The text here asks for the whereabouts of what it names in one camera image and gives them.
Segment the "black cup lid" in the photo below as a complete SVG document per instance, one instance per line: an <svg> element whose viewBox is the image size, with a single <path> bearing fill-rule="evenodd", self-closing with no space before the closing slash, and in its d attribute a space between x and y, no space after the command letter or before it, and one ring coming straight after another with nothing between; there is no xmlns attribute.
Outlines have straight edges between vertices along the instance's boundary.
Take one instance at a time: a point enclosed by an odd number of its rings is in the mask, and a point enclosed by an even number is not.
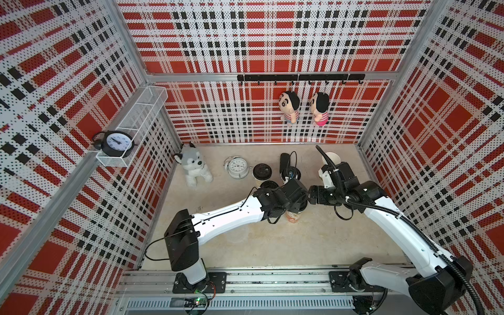
<svg viewBox="0 0 504 315"><path fill-rule="evenodd" d="M276 189L278 187L279 185L275 181L264 181L260 185L262 189Z"/></svg>
<svg viewBox="0 0 504 315"><path fill-rule="evenodd" d="M253 176L256 181L267 181L272 177L272 169L268 164L257 164L253 168Z"/></svg>
<svg viewBox="0 0 504 315"><path fill-rule="evenodd" d="M296 167L288 166L282 171L281 176L282 176L283 183L286 184L288 181L290 181L293 178L300 180L301 179L301 172Z"/></svg>

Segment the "paper cup red flowers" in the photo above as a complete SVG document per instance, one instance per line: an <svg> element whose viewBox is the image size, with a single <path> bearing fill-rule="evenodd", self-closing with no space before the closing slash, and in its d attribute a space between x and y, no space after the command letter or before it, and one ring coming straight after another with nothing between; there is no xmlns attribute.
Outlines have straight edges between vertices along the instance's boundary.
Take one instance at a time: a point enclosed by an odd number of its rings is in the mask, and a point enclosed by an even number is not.
<svg viewBox="0 0 504 315"><path fill-rule="evenodd" d="M291 211L286 212L286 218L290 223L297 223L301 217L300 213L293 213Z"/></svg>

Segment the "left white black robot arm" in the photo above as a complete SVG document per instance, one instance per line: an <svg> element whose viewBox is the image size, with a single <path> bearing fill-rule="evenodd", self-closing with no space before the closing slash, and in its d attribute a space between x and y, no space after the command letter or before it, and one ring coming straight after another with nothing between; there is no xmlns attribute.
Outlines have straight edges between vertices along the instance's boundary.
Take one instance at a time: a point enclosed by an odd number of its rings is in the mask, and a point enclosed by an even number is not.
<svg viewBox="0 0 504 315"><path fill-rule="evenodd" d="M246 224L267 221L276 224L290 211L306 208L308 190L297 179L276 188L252 188L242 201L215 211L190 214L179 211L164 233L171 270L181 275L179 283L191 292L203 291L211 282L200 246Z"/></svg>

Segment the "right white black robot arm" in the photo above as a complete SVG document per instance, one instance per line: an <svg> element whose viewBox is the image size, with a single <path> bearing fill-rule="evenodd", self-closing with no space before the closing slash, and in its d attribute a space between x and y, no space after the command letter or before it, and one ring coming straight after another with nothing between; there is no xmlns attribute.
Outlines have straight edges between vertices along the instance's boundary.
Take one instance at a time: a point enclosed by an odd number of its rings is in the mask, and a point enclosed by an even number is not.
<svg viewBox="0 0 504 315"><path fill-rule="evenodd" d="M413 264L407 269L378 263L364 257L349 268L346 285L355 291L379 286L408 296L427 314L443 314L457 300L468 294L477 314L485 309L471 284L472 263L455 257L424 234L396 207L375 182L360 183L350 165L326 162L320 169L322 186L311 186L309 202L358 211L379 226Z"/></svg>

